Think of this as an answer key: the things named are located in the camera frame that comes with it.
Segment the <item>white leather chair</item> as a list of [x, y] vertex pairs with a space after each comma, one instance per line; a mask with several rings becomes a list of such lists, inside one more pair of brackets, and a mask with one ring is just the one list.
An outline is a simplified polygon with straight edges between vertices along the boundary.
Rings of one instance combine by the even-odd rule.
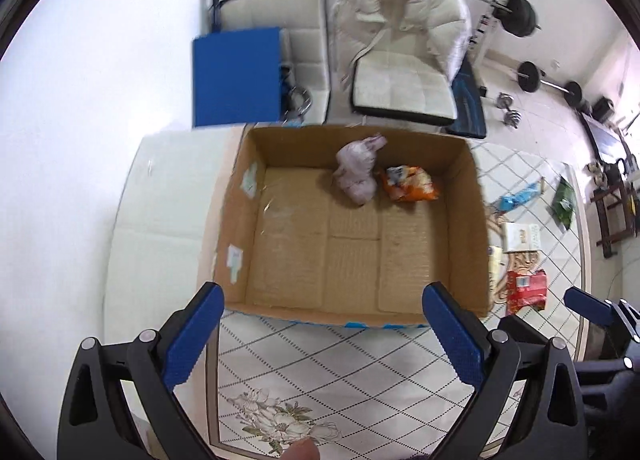
[[394, 31], [356, 61], [352, 84], [342, 88], [352, 108], [367, 116], [447, 126], [457, 119], [453, 80], [418, 54], [414, 35]]

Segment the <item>black barbell on floor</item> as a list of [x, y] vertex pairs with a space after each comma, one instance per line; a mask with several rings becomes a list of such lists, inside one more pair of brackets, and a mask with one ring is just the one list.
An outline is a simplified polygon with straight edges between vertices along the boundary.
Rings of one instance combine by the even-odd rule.
[[582, 87], [575, 81], [567, 81], [564, 85], [549, 81], [546, 74], [531, 61], [523, 61], [516, 69], [516, 80], [523, 92], [535, 93], [542, 86], [553, 88], [563, 94], [570, 108], [576, 109], [582, 104], [584, 95]]

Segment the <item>black weight bench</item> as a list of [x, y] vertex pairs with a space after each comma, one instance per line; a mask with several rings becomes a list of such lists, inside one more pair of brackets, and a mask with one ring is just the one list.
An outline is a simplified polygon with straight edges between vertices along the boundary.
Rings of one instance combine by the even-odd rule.
[[457, 108], [457, 119], [453, 124], [446, 126], [446, 133], [484, 139], [487, 128], [482, 95], [468, 57], [463, 58], [462, 65], [451, 83], [451, 91]]

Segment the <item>green snack bag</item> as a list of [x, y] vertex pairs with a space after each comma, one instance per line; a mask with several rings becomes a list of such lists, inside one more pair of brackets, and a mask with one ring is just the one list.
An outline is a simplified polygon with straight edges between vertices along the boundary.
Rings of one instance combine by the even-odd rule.
[[564, 232], [568, 232], [574, 220], [575, 191], [564, 176], [561, 176], [558, 180], [550, 210], [559, 228], [562, 228]]

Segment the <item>pink cloth bundle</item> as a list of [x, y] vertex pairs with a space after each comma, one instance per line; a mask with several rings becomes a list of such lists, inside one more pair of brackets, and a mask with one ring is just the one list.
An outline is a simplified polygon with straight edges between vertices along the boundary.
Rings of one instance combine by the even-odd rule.
[[376, 162], [376, 154], [387, 144], [381, 134], [361, 140], [349, 142], [337, 151], [337, 170], [333, 173], [337, 186], [346, 196], [363, 206], [371, 201], [376, 191], [376, 181], [372, 170]]

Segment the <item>white puffer jacket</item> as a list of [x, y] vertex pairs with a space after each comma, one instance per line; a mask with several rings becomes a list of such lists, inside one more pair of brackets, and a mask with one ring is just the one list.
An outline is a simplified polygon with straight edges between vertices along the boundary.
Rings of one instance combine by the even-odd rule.
[[352, 84], [356, 61], [394, 31], [414, 35], [418, 54], [433, 58], [451, 81], [472, 31], [465, 0], [336, 0], [332, 20], [335, 68], [343, 88]]

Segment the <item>orange snack bag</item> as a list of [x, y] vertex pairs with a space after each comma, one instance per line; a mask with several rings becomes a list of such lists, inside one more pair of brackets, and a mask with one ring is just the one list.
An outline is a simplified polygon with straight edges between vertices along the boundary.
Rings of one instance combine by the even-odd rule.
[[378, 172], [386, 194], [393, 202], [434, 201], [439, 191], [432, 176], [420, 166], [399, 165]]

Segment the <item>yellow white small box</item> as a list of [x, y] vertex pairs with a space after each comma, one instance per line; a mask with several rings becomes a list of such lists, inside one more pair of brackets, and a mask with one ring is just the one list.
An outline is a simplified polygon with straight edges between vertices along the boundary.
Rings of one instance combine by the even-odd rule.
[[488, 287], [491, 302], [499, 299], [500, 269], [502, 249], [500, 246], [488, 246]]

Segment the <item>white checkered tablecloth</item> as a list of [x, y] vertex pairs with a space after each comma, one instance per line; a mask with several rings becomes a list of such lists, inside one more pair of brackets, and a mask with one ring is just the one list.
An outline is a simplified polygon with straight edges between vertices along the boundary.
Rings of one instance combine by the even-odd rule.
[[[543, 177], [547, 191], [506, 214], [540, 226], [534, 270], [548, 277], [546, 308], [518, 312], [547, 338], [564, 339], [575, 359], [585, 355], [588, 324], [563, 304], [584, 287], [589, 258], [578, 200], [570, 229], [551, 214], [565, 163], [490, 142], [471, 142], [489, 203]], [[461, 383], [434, 331], [343, 328], [225, 312], [207, 351], [208, 438], [217, 452], [277, 457], [291, 440], [317, 436], [322, 459], [409, 459], [432, 452], [462, 413], [472, 386]]]

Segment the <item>chrome dumbbell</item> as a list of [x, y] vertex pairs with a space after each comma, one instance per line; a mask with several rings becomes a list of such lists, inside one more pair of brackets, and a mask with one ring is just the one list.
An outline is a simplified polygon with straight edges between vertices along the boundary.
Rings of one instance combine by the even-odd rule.
[[502, 122], [510, 128], [518, 128], [521, 122], [521, 113], [513, 108], [514, 99], [511, 95], [506, 93], [499, 93], [495, 105], [503, 112]]

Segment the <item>blue wrapper stick pack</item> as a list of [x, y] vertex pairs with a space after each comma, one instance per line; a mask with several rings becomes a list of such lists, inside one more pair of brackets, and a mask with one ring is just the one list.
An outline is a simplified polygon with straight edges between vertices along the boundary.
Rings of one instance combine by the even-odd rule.
[[520, 206], [525, 206], [527, 202], [539, 197], [546, 189], [546, 182], [543, 178], [528, 184], [524, 189], [515, 194], [504, 194], [495, 203], [494, 208], [498, 213], [514, 211]]

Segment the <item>barbell on rack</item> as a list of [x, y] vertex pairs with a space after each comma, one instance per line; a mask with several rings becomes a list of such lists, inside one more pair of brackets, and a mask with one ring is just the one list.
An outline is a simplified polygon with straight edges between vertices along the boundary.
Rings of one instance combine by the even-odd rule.
[[503, 31], [517, 38], [528, 38], [541, 29], [533, 5], [527, 0], [474, 0], [487, 5], [486, 12], [480, 16], [471, 38], [472, 44], [489, 32], [491, 26], [498, 24]]

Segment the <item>blue board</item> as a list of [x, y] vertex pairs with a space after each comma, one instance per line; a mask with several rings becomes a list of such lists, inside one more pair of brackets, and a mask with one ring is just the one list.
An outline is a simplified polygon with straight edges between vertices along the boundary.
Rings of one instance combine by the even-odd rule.
[[280, 30], [221, 31], [192, 43], [193, 125], [273, 123], [280, 118]]

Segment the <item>white cigarette carton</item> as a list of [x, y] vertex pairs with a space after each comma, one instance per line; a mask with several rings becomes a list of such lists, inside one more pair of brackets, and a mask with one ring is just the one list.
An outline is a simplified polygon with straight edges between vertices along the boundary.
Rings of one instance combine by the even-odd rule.
[[540, 250], [541, 232], [538, 224], [506, 223], [503, 225], [504, 252], [518, 253]]

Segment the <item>red snack bag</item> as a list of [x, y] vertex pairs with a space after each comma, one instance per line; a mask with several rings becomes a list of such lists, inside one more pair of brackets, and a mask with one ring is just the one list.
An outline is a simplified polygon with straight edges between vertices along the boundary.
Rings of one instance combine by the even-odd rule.
[[527, 274], [510, 270], [506, 274], [506, 313], [515, 315], [525, 307], [541, 312], [546, 308], [547, 293], [548, 278], [543, 269]]

